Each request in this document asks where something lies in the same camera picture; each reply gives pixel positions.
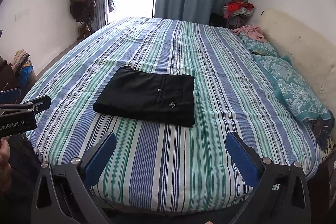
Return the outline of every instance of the blue gripper pad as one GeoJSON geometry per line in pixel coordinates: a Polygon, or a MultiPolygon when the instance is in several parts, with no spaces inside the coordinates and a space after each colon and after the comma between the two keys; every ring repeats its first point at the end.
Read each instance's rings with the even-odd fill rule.
{"type": "Polygon", "coordinates": [[[229,133],[226,136],[225,147],[246,185],[256,188],[259,183],[260,173],[263,172],[263,167],[260,162],[261,158],[258,154],[253,148],[247,146],[237,133],[235,133],[235,135],[229,133]]]}
{"type": "Polygon", "coordinates": [[[8,104],[9,102],[15,102],[19,99],[21,95],[21,90],[19,88],[1,91],[0,92],[0,104],[8,104]]]}
{"type": "Polygon", "coordinates": [[[90,150],[96,150],[90,161],[85,167],[84,185],[85,188],[95,186],[101,176],[107,162],[111,158],[117,146],[117,138],[113,133],[109,133],[107,137],[103,137],[94,147],[85,152],[85,156],[90,156],[90,150]]]}

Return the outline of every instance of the zipper pocket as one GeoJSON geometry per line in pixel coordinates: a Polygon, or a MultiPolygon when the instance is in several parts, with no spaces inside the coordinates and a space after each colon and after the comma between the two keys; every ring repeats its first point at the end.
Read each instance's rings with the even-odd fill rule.
{"type": "Polygon", "coordinates": [[[165,87],[165,82],[166,82],[166,78],[163,77],[163,78],[162,78],[162,82],[161,82],[161,86],[160,86],[160,88],[157,90],[157,91],[158,91],[157,99],[156,99],[156,103],[157,103],[157,104],[161,104],[161,99],[162,99],[163,89],[164,89],[164,87],[165,87]]]}

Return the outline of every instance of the dark floor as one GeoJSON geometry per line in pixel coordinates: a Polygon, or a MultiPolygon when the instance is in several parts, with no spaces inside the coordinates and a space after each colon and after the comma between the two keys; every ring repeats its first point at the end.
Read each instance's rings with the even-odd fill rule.
{"type": "Polygon", "coordinates": [[[58,60],[60,60],[65,54],[67,54],[70,50],[72,50],[76,45],[78,45],[82,40],[78,40],[69,47],[67,47],[64,51],[62,51],[59,55],[57,55],[46,67],[40,71],[40,73],[36,76],[36,80],[40,79],[41,76],[50,69],[53,64],[55,64],[58,60]]]}

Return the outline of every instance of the human hand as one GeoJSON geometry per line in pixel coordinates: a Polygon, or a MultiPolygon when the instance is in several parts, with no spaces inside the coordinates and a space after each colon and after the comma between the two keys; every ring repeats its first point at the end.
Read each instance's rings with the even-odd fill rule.
{"type": "Polygon", "coordinates": [[[3,193],[11,186],[12,168],[8,163],[9,144],[6,140],[0,142],[0,193],[3,193]]]}

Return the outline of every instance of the pile of clothes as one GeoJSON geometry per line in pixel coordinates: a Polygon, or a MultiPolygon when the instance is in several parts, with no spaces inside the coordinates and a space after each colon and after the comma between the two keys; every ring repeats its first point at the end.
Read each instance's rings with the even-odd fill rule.
{"type": "Polygon", "coordinates": [[[222,11],[227,22],[226,27],[232,30],[245,25],[246,20],[253,15],[254,6],[243,0],[233,0],[222,11]]]}
{"type": "Polygon", "coordinates": [[[18,79],[20,88],[26,87],[29,75],[33,71],[33,65],[25,50],[19,50],[15,53],[14,61],[11,62],[13,72],[18,79]]]}
{"type": "Polygon", "coordinates": [[[267,43],[263,31],[258,26],[246,25],[237,29],[232,30],[235,35],[240,33],[245,33],[248,38],[252,40],[259,41],[261,43],[267,43]]]}

